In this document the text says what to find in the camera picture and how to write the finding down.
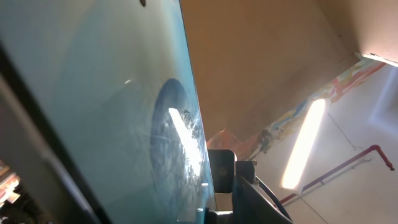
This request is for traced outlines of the cyan Galaxy smartphone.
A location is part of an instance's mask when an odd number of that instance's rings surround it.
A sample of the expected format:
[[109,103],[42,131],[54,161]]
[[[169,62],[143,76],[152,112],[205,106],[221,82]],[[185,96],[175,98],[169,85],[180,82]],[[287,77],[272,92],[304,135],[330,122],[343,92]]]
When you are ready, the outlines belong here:
[[1,53],[103,223],[215,204],[180,1],[2,1]]

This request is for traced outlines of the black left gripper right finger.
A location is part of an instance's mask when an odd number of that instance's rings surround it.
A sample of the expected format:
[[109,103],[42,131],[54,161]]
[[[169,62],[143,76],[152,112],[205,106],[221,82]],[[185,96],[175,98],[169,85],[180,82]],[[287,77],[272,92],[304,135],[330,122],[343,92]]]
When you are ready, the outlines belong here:
[[237,176],[233,184],[233,223],[293,224],[278,211],[244,177]]

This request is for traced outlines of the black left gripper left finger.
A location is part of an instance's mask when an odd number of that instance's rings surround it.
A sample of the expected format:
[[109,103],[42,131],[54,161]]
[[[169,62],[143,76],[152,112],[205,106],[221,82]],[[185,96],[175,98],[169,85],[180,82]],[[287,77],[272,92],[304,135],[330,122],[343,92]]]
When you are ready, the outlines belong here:
[[1,50],[1,160],[56,223],[110,223],[5,50]]

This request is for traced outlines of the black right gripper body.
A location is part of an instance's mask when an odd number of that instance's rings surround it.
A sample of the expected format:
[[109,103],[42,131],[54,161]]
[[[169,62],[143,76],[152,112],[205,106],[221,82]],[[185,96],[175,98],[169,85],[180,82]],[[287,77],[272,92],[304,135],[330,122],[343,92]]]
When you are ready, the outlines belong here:
[[[244,177],[253,185],[254,165],[252,162],[238,161],[235,153],[230,149],[210,149],[208,156],[216,193],[232,195],[234,179],[237,176]],[[233,223],[233,209],[222,213],[207,208],[206,224],[211,223]]]

